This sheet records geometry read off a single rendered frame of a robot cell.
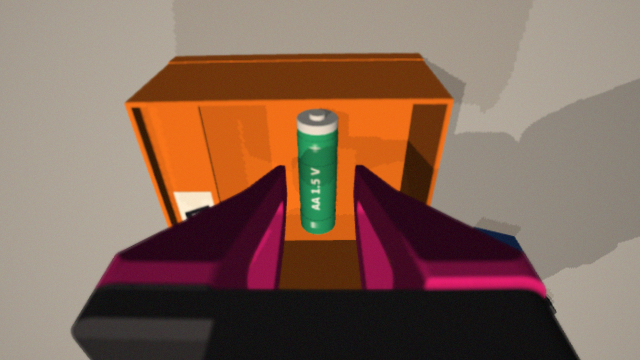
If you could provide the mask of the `black hex nut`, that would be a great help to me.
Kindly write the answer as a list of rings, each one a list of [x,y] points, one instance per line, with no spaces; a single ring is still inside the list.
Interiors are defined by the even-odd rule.
[[[545,297],[545,300],[547,301],[547,303],[548,303],[549,307],[551,307],[552,312],[553,312],[554,314],[556,314],[556,313],[557,313],[557,311],[555,310],[554,306],[552,305],[551,301],[548,299],[548,297],[547,297],[547,296]]]

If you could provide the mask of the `blue rectangular block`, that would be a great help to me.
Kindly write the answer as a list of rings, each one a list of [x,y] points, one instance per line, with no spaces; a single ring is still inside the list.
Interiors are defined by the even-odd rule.
[[[481,228],[477,228],[477,227],[474,227],[474,228],[476,228],[476,229],[478,229],[478,230],[480,230],[480,231],[482,231],[482,232],[484,232],[484,233],[486,233],[486,234],[498,239],[501,242],[504,242],[504,243],[506,243],[506,244],[508,244],[508,245],[510,245],[510,246],[512,246],[512,247],[524,252],[523,249],[521,248],[521,246],[519,245],[518,241],[516,240],[515,236],[511,236],[511,235],[507,235],[507,234],[503,234],[503,233],[498,233],[498,232],[494,232],[494,231],[490,231],[490,230],[486,230],[486,229],[481,229]]]

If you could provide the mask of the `green aa battery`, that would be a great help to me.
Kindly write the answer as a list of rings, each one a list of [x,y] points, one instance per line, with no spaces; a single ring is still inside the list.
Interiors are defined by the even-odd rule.
[[[335,226],[338,115],[327,109],[299,113],[297,123],[300,219],[311,234]]]

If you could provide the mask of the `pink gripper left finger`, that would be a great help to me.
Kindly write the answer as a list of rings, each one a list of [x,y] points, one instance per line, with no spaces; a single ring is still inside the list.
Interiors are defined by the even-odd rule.
[[[108,283],[279,289],[286,213],[286,167],[278,165],[245,190],[116,253],[95,289]]]

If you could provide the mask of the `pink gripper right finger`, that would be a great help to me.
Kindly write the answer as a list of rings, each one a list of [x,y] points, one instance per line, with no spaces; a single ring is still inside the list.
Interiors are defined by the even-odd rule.
[[[528,288],[546,297],[524,252],[398,191],[364,165],[355,166],[353,201],[362,289]]]

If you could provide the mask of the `orange rack of three bins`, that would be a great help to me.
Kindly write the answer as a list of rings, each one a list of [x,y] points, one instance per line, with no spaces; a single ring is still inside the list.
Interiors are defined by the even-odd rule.
[[[454,99],[419,53],[175,56],[168,63],[125,102],[167,225],[285,165],[279,289],[362,289],[356,165],[431,205]],[[320,235],[300,219],[296,117],[308,109],[338,115],[336,220]]]

